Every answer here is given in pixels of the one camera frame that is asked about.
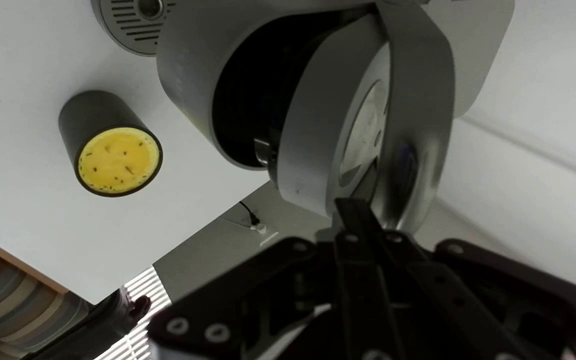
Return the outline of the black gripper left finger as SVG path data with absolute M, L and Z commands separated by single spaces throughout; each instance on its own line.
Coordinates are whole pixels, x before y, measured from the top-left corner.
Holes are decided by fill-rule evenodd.
M 161 310 L 154 360 L 257 360 L 332 295 L 332 247 L 285 238 Z

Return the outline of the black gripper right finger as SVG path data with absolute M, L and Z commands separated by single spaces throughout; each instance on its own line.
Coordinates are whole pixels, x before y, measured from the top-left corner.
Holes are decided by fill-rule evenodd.
M 576 360 L 576 284 L 459 238 L 428 252 L 387 232 L 382 247 L 466 360 Z

